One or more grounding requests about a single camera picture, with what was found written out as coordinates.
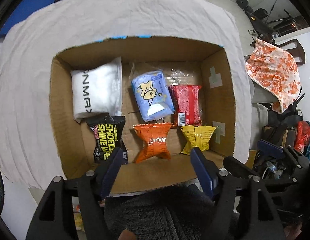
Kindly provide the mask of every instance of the cartoon character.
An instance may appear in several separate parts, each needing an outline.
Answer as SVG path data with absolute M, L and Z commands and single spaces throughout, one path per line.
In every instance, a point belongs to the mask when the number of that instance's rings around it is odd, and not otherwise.
M 153 82 L 150 80 L 147 83 L 140 83 L 138 89 L 141 89 L 141 97 L 144 100 L 148 100 L 148 104 L 151 105 L 153 99 L 158 96 L 162 96 L 162 93 L 158 93 L 157 89 L 153 87 Z

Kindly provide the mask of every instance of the white plastic bag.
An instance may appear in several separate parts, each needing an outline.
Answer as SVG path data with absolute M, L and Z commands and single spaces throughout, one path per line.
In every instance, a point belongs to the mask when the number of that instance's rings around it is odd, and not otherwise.
M 72 75 L 74 119 L 100 113 L 122 115 L 122 60 L 114 59 L 92 70 L 74 70 Z

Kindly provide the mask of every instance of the orange floral cloth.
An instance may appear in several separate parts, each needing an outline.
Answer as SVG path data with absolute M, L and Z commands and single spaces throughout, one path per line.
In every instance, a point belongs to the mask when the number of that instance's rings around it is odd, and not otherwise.
M 246 70 L 251 79 L 278 98 L 279 102 L 273 104 L 273 110 L 278 113 L 284 112 L 299 95 L 296 61 L 281 48 L 257 39 Z

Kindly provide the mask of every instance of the orange snack wrapper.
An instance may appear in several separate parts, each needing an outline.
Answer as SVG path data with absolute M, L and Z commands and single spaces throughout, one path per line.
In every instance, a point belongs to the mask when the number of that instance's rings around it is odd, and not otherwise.
M 140 163 L 153 156 L 170 160 L 170 153 L 166 145 L 166 137 L 171 125 L 171 122 L 133 125 L 138 137 L 147 144 L 139 152 L 134 161 L 135 163 Z

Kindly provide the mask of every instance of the blue plastic bag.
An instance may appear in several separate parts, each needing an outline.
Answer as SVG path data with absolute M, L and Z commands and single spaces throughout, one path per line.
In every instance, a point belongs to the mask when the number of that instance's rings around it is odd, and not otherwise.
M 144 121 L 174 113 L 174 105 L 162 71 L 144 73 L 132 80 L 132 88 Z

